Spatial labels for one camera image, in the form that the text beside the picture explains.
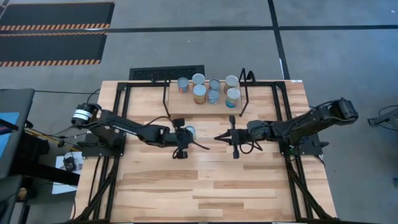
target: concrete floor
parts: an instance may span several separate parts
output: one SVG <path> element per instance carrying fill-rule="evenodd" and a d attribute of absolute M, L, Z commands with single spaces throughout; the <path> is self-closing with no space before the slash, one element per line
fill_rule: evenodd
<path fill-rule="evenodd" d="M 398 24 L 394 0 L 277 0 L 275 8 L 280 26 Z M 116 0 L 111 27 L 271 24 L 265 0 Z M 396 223 L 398 189 L 392 178 L 398 177 L 398 139 L 393 131 L 369 127 L 366 118 L 397 104 L 398 30 L 281 35 L 291 79 L 303 80 L 311 105 L 343 96 L 359 111 L 354 125 L 320 133 L 331 143 L 324 148 L 324 160 L 338 216 Z M 132 67 L 198 64 L 205 65 L 207 77 L 237 75 L 246 67 L 257 79 L 282 78 L 273 31 L 110 34 L 100 65 L 0 68 L 0 88 L 90 92 L 103 80 L 127 80 Z M 36 93 L 29 120 L 38 130 L 56 133 L 69 125 L 75 106 L 86 97 Z M 57 154 L 61 152 L 54 148 L 42 161 L 53 164 Z M 50 189 L 41 189 L 28 223 L 68 220 L 73 196 L 53 196 Z"/>

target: wooden board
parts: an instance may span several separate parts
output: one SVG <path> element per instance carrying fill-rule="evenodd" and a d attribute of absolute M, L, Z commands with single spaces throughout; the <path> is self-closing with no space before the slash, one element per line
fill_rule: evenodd
<path fill-rule="evenodd" d="M 98 103 L 106 110 L 113 108 L 116 85 L 117 82 L 103 82 Z M 293 116 L 308 111 L 303 83 L 286 81 L 286 86 Z M 162 95 L 161 87 L 132 88 L 127 118 L 144 124 L 164 116 Z M 249 87 L 249 95 L 251 99 L 243 117 L 236 116 L 237 128 L 246 128 L 247 122 L 254 119 L 276 119 L 271 88 Z M 195 127 L 196 141 L 211 150 L 191 146 L 188 159 L 173 160 L 174 148 L 148 146 L 128 136 L 119 165 L 111 222 L 295 220 L 285 162 L 277 143 L 263 141 L 263 152 L 241 154 L 240 159 L 234 160 L 231 146 L 213 140 L 230 128 L 228 115 L 184 117 L 187 125 Z M 155 124 L 170 126 L 166 120 Z M 302 159 L 309 191 L 326 212 L 335 216 L 323 164 L 313 156 L 302 156 Z M 97 158 L 87 158 L 84 162 L 76 193 L 76 215 L 87 206 L 96 161 Z M 299 190 L 297 192 L 304 217 L 302 195 Z M 105 193 L 100 218 L 104 217 L 107 196 Z"/>
<path fill-rule="evenodd" d="M 192 82 L 189 83 L 188 93 L 178 91 L 177 83 L 172 82 L 169 88 L 169 113 L 174 115 L 193 115 L 193 114 L 240 114 L 242 112 L 242 100 L 239 99 L 235 108 L 229 108 L 225 105 L 226 94 L 224 93 L 225 82 L 221 82 L 220 98 L 217 104 L 211 104 L 207 101 L 209 90 L 208 81 L 205 82 L 207 89 L 206 103 L 198 105 L 193 101 Z"/>

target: soup can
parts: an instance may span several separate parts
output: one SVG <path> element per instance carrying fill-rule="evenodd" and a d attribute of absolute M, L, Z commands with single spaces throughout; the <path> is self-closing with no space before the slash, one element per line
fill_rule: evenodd
<path fill-rule="evenodd" d="M 193 100 L 196 104 L 204 104 L 206 102 L 206 87 L 204 85 L 193 87 Z"/>
<path fill-rule="evenodd" d="M 204 85 L 205 84 L 205 76 L 201 73 L 196 73 L 192 76 L 193 86 L 195 85 Z"/>
<path fill-rule="evenodd" d="M 218 98 L 220 97 L 220 91 L 216 89 L 210 89 L 207 94 L 207 101 L 211 104 L 216 104 L 218 102 Z"/>
<path fill-rule="evenodd" d="M 221 82 L 218 79 L 211 79 L 209 81 L 209 90 L 215 89 L 220 90 Z"/>
<path fill-rule="evenodd" d="M 234 108 L 238 105 L 241 92 L 237 88 L 230 88 L 226 94 L 225 104 L 229 108 Z"/>
<path fill-rule="evenodd" d="M 180 93 L 187 93 L 189 90 L 189 80 L 185 77 L 181 77 L 177 80 L 177 86 Z"/>
<path fill-rule="evenodd" d="M 228 90 L 230 88 L 236 88 L 236 86 L 238 85 L 238 78 L 234 75 L 228 75 L 225 78 L 225 86 L 224 86 L 224 93 L 227 94 Z"/>
<path fill-rule="evenodd" d="M 195 128 L 192 126 L 187 126 L 185 128 L 192 133 L 192 136 L 195 139 L 196 138 Z"/>

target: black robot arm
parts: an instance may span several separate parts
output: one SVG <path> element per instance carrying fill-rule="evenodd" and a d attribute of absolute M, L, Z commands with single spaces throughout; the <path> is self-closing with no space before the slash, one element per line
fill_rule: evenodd
<path fill-rule="evenodd" d="M 193 140 L 193 134 L 186 128 L 184 119 L 175 119 L 172 122 L 175 132 L 171 133 L 170 128 L 156 124 L 139 124 L 126 118 L 113 114 L 111 111 L 102 110 L 97 104 L 83 103 L 78 105 L 72 118 L 72 125 L 78 129 L 88 129 L 98 137 L 99 143 L 104 147 L 112 148 L 118 145 L 120 135 L 115 129 L 137 136 L 142 142 L 157 147 L 177 147 L 173 154 L 174 159 L 186 159 L 188 154 L 184 149 L 190 143 L 197 144 Z"/>
<path fill-rule="evenodd" d="M 358 119 L 358 113 L 350 100 L 340 99 L 322 103 L 305 114 L 288 121 L 249 121 L 247 129 L 235 129 L 235 118 L 230 116 L 231 129 L 215 137 L 234 146 L 234 158 L 239 158 L 238 147 L 251 144 L 252 148 L 261 150 L 257 141 L 285 142 L 291 147 L 298 146 L 302 139 L 309 137 L 334 124 L 352 124 Z"/>

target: wooden shelf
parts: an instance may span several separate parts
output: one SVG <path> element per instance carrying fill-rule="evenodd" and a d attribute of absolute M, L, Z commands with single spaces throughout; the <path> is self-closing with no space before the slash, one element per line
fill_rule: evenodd
<path fill-rule="evenodd" d="M 225 105 L 226 94 L 224 93 L 225 82 L 221 82 L 220 98 L 217 104 L 211 104 L 207 101 L 207 93 L 209 89 L 208 80 L 205 82 L 207 89 L 206 103 L 198 105 L 193 101 L 192 82 L 189 83 L 188 93 L 178 91 L 177 83 L 170 83 L 169 88 L 169 113 L 171 115 L 187 115 L 187 114 L 240 114 L 242 112 L 242 99 L 238 101 L 235 108 L 229 108 Z"/>

